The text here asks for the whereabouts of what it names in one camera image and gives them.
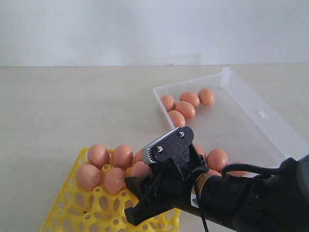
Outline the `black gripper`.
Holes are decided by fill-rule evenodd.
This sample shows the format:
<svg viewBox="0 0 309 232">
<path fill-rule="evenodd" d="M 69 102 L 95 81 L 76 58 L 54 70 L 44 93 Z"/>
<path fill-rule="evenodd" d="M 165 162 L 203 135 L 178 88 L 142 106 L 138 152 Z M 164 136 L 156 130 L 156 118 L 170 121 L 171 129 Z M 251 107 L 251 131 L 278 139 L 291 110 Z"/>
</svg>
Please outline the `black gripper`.
<svg viewBox="0 0 309 232">
<path fill-rule="evenodd" d="M 154 202 L 140 201 L 136 206 L 124 210 L 129 224 L 138 226 L 145 220 L 156 217 L 168 210 L 178 208 L 189 213 L 201 213 L 201 187 L 197 178 L 207 173 L 203 156 L 193 145 L 163 150 L 162 162 L 150 164 L 154 176 L 131 176 L 125 178 L 127 189 L 138 200 L 155 196 Z"/>
</svg>

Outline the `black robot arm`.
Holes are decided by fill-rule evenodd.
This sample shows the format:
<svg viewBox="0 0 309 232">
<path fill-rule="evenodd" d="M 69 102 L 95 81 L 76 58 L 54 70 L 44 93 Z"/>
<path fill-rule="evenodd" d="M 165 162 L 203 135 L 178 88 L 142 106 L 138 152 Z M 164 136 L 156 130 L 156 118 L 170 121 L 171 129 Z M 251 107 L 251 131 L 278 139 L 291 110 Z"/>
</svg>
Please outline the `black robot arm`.
<svg viewBox="0 0 309 232">
<path fill-rule="evenodd" d="M 237 232 L 308 231 L 308 157 L 286 159 L 274 169 L 231 164 L 222 175 L 207 171 L 193 145 L 183 157 L 182 168 L 168 159 L 154 166 L 153 176 L 125 179 L 139 200 L 125 210 L 130 224 L 177 208 Z"/>
</svg>

